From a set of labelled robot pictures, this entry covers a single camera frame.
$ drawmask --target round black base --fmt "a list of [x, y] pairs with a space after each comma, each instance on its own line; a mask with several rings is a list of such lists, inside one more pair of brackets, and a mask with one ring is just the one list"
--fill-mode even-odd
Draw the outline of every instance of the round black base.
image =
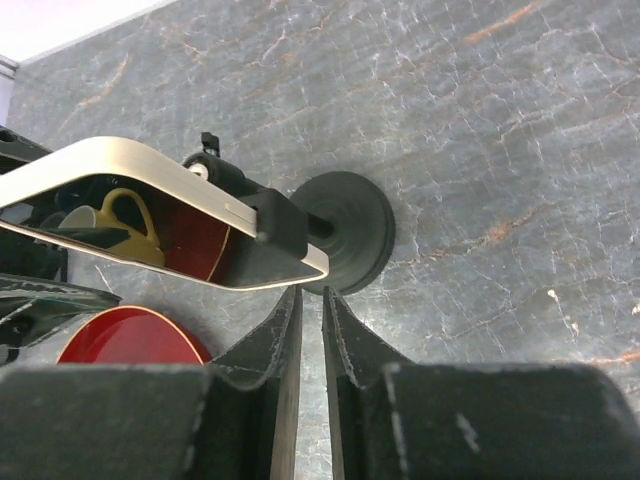
[[321, 295], [330, 286], [349, 295], [382, 272], [396, 236], [393, 210], [382, 190], [358, 174], [330, 172], [302, 185], [291, 201], [334, 227], [327, 238], [310, 236], [310, 243], [329, 256], [329, 275], [303, 284], [305, 290]]

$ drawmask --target reflective screen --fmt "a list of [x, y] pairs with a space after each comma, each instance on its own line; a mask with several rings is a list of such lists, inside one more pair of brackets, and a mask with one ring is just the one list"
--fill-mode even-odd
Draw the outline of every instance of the reflective screen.
[[138, 180], [94, 175], [3, 208], [0, 221], [231, 288], [319, 274], [280, 250]]

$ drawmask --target yellow mug handle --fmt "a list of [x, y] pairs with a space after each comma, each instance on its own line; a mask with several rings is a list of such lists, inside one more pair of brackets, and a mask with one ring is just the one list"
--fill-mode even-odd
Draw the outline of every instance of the yellow mug handle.
[[142, 214], [142, 219], [144, 220], [144, 226], [147, 229], [147, 240], [153, 243], [154, 246], [159, 247], [160, 241], [158, 240], [158, 235], [156, 235], [156, 230], [153, 226], [153, 222], [151, 221], [151, 214], [149, 213], [149, 209], [142, 200], [142, 197], [138, 195], [133, 190], [129, 190], [128, 188], [114, 188], [104, 197], [102, 202], [102, 208], [100, 209], [100, 213], [114, 218], [118, 220], [116, 214], [113, 212], [113, 204], [119, 197], [131, 197], [138, 205], [140, 209], [140, 213]]

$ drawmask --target phone stand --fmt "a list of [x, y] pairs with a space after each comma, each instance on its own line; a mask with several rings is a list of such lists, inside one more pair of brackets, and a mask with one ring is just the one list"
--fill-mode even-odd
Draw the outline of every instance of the phone stand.
[[329, 172], [300, 186], [290, 199], [246, 178], [220, 158], [220, 140], [202, 133], [203, 151], [183, 166], [257, 211], [257, 240], [304, 258], [307, 242], [329, 257], [329, 275], [303, 284], [321, 295], [330, 286], [343, 295], [362, 290], [382, 272], [395, 242], [389, 200], [371, 181], [352, 172]]

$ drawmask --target red bowl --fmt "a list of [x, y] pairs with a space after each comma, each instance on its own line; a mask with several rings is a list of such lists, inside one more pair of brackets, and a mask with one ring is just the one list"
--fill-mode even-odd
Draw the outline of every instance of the red bowl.
[[188, 330], [148, 308], [98, 313], [69, 340], [57, 363], [202, 365], [211, 354]]

